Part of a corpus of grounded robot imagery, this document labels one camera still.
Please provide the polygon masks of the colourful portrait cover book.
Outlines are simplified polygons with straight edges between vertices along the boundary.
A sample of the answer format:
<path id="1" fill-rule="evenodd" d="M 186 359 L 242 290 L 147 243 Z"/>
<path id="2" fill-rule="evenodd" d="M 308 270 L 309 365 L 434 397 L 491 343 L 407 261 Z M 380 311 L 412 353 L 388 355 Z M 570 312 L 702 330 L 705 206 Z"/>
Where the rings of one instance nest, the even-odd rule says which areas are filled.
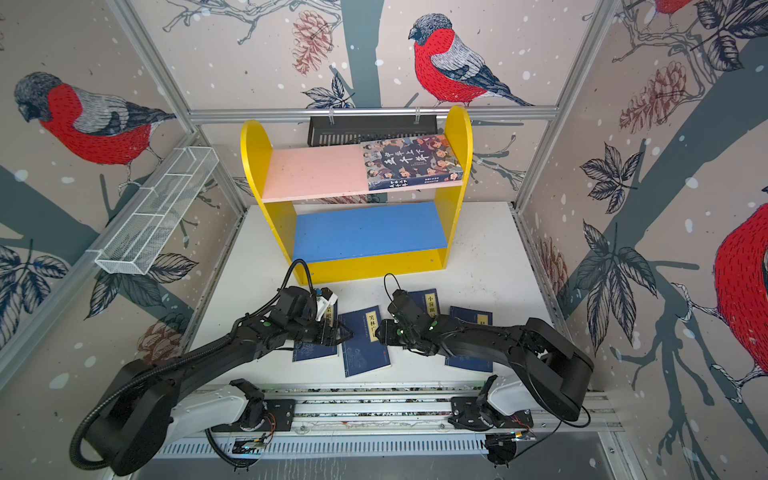
<path id="1" fill-rule="evenodd" d="M 369 190 L 387 190 L 463 179 L 463 169 L 444 135 L 360 144 Z"/>

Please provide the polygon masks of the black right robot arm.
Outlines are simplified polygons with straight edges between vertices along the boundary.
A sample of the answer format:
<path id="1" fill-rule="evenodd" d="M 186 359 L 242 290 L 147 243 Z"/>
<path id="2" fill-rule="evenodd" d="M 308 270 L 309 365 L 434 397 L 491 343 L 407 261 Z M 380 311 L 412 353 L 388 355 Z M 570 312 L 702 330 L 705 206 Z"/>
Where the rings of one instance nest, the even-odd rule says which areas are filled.
<path id="1" fill-rule="evenodd" d="M 392 296 L 375 331 L 383 345 L 401 346 L 422 356 L 469 357 L 497 363 L 514 376 L 490 376 L 474 403 L 459 406 L 449 422 L 459 429 L 509 428 L 517 413 L 537 406 L 576 428 L 594 364 L 545 321 L 530 317 L 523 325 L 471 323 L 440 314 L 430 316 L 404 290 Z"/>

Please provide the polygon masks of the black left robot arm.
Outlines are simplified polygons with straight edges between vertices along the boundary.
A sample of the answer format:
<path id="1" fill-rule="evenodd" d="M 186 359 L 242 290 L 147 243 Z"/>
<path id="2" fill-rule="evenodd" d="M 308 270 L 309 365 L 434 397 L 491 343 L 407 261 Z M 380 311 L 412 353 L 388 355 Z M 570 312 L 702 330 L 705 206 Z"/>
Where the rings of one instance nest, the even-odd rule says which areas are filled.
<path id="1" fill-rule="evenodd" d="M 337 346 L 353 336 L 341 321 L 324 319 L 314 289 L 283 287 L 202 347 L 158 363 L 135 360 L 124 365 L 76 428 L 70 462 L 86 471 L 133 473 L 159 452 L 168 438 L 173 408 L 199 387 L 289 340 Z"/>

